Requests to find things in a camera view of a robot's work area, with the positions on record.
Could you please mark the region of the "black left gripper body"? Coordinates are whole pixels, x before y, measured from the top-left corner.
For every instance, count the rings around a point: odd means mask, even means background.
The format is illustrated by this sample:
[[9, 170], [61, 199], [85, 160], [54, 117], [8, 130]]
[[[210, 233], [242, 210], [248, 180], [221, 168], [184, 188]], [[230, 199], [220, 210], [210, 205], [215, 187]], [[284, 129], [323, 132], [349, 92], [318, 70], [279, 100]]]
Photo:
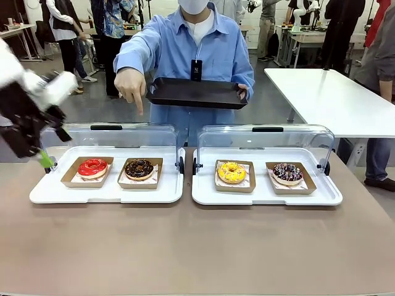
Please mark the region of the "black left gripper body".
[[65, 120], [65, 113], [56, 105], [40, 110], [18, 84], [1, 89], [1, 115], [11, 121], [1, 127], [1, 137], [18, 158], [32, 157], [33, 147], [41, 146], [41, 132], [53, 121]]

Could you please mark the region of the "person's right hand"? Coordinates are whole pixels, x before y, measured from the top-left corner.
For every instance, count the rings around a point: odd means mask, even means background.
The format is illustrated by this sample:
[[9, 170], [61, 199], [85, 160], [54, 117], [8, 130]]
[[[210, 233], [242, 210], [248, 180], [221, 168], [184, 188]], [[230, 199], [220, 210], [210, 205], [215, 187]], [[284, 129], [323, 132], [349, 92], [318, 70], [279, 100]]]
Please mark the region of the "person's right hand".
[[134, 68], [122, 68], [115, 76], [114, 85], [129, 104], [136, 105], [137, 113], [142, 115], [144, 112], [142, 98], [146, 92], [144, 75]]

